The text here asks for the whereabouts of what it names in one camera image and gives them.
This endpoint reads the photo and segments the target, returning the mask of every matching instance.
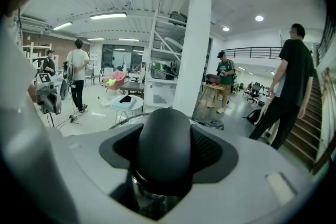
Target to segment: fluorescent light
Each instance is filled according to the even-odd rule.
[[[69,26],[69,25],[72,25],[72,22],[67,22],[67,23],[62,24],[62,25],[60,25],[60,26],[57,26],[57,27],[55,27],[53,30],[58,30],[58,29],[61,29],[61,28],[63,28],[63,27]]]
[[[258,16],[256,17],[256,20],[257,20],[258,22],[261,22],[261,21],[264,20],[264,18],[263,18],[262,16],[258,15]]]
[[[133,39],[133,38],[118,38],[120,41],[133,41],[133,42],[139,42],[138,39]]]
[[[102,37],[97,37],[97,38],[88,38],[88,40],[105,40],[105,39]]]
[[[125,12],[113,12],[113,13],[104,13],[90,16],[92,20],[106,19],[106,18],[122,18],[122,17],[124,18],[127,17],[127,14]]]

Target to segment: black pants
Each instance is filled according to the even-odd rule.
[[[290,130],[294,126],[300,108],[282,98],[275,97],[264,115],[264,118],[251,133],[251,139],[258,140],[267,128],[280,119],[278,133],[271,144],[276,150],[285,142]]]
[[[78,108],[79,111],[82,111],[83,109],[83,87],[84,87],[84,80],[74,80],[71,87],[71,94],[73,102],[75,103],[75,106]]]

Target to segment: pink chair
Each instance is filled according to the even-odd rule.
[[[109,81],[110,79],[115,79],[116,82],[112,85],[106,85],[106,91],[107,90],[112,90],[112,91],[117,91],[124,83],[125,83],[125,77],[126,77],[127,72],[123,71],[115,71],[113,75],[109,78],[106,79],[106,82]]]

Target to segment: balcony railing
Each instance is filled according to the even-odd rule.
[[[279,54],[282,47],[247,47],[222,50],[228,58],[247,57],[247,58],[264,58],[280,59]]]

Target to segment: green t-shirt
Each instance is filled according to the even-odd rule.
[[[231,60],[227,60],[226,62],[220,62],[217,67],[217,72],[224,73],[234,70],[235,66]],[[233,75],[228,75],[226,77],[221,77],[222,85],[232,85],[233,83]]]

